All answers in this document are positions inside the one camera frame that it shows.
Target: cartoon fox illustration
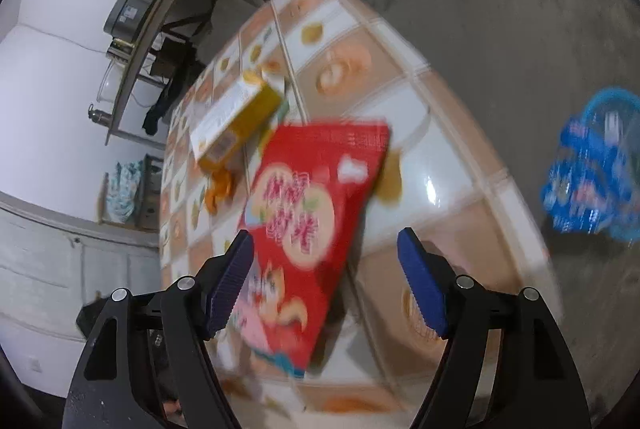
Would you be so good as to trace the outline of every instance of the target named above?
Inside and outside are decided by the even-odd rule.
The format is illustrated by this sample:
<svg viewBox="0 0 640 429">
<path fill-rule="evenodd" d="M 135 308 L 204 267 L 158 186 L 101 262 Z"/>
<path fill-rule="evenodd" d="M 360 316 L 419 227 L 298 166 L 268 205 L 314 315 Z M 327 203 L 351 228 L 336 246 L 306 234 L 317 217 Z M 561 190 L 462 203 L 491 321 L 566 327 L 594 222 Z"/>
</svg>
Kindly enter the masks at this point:
<svg viewBox="0 0 640 429">
<path fill-rule="evenodd" d="M 304 331 L 306 328 L 306 306 L 300 297 L 292 297 L 284 301 L 284 271 L 282 267 L 274 270 L 271 263 L 267 265 L 259 283 L 254 286 L 255 305 L 260 319 L 268 326 L 289 325 L 299 321 Z"/>
</svg>

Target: snack package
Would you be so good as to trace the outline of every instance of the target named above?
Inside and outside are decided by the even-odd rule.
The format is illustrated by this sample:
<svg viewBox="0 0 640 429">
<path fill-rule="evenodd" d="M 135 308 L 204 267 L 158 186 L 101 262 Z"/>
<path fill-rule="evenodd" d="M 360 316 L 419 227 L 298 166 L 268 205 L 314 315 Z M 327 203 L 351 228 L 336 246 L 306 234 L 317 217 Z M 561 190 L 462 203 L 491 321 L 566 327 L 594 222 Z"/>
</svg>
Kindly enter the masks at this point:
<svg viewBox="0 0 640 429">
<path fill-rule="evenodd" d="M 251 70 L 242 72 L 220 92 L 222 94 L 214 98 L 213 105 L 191 131 L 193 154 L 207 173 L 222 170 L 229 157 L 269 119 L 282 100 L 267 81 Z"/>
<path fill-rule="evenodd" d="M 389 134 L 384 122 L 288 125 L 266 146 L 240 221 L 254 264 L 231 322 L 290 375 L 309 363 Z"/>
</svg>

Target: blue gripper pad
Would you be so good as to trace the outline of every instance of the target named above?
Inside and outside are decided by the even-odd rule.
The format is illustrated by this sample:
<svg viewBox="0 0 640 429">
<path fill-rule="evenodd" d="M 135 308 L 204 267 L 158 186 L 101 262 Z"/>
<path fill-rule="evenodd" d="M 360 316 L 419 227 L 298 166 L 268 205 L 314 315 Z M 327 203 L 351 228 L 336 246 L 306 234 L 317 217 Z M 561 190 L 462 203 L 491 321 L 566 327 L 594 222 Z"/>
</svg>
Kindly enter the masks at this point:
<svg viewBox="0 0 640 429">
<path fill-rule="evenodd" d="M 220 263 L 219 279 L 207 296 L 207 332 L 212 337 L 229 321 L 238 294 L 254 262 L 254 239 L 240 231 L 224 255 L 215 258 Z"/>
<path fill-rule="evenodd" d="M 456 273 L 442 256 L 424 250 L 410 227 L 398 232 L 398 259 L 425 324 L 438 336 L 446 337 L 445 294 Z"/>
</svg>

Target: tiled table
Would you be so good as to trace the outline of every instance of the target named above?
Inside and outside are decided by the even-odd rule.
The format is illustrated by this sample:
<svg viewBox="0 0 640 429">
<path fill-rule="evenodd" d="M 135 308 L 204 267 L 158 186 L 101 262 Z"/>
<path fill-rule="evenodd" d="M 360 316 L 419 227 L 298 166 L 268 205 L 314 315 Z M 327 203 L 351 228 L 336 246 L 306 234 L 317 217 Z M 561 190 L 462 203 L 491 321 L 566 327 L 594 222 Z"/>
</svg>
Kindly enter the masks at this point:
<svg viewBox="0 0 640 429">
<path fill-rule="evenodd" d="M 189 129 L 242 70 L 265 64 L 287 80 L 289 109 L 235 157 L 236 194 L 210 217 Z M 278 121 L 347 116 L 384 117 L 392 138 L 364 215 L 362 250 L 350 258 L 311 368 L 302 380 L 284 376 L 252 355 L 230 327 L 209 351 L 231 398 L 259 403 L 297 425 L 322 413 L 379 413 L 406 414 L 399 422 L 406 427 L 444 343 L 425 326 L 398 263 L 400 229 L 412 226 L 486 287 L 515 292 L 533 285 L 556 317 L 560 302 L 542 237 L 494 149 L 427 60 L 360 0 L 271 0 L 185 96 L 172 118 L 162 178 L 162 280 L 168 286 L 193 275 L 225 252 Z M 493 339 L 488 368 L 496 351 Z M 362 415 L 350 424 L 367 420 Z"/>
</svg>

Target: cardboard box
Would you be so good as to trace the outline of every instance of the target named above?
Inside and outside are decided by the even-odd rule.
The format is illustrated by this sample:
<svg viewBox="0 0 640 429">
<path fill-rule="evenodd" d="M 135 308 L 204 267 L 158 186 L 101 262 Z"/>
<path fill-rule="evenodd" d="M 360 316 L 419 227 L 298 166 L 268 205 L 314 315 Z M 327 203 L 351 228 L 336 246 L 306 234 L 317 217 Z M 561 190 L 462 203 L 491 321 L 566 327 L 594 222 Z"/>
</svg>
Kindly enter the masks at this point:
<svg viewBox="0 0 640 429">
<path fill-rule="evenodd" d="M 282 96 L 260 75 L 243 72 L 191 131 L 191 146 L 202 170 L 212 173 L 224 168 L 281 100 Z"/>
</svg>

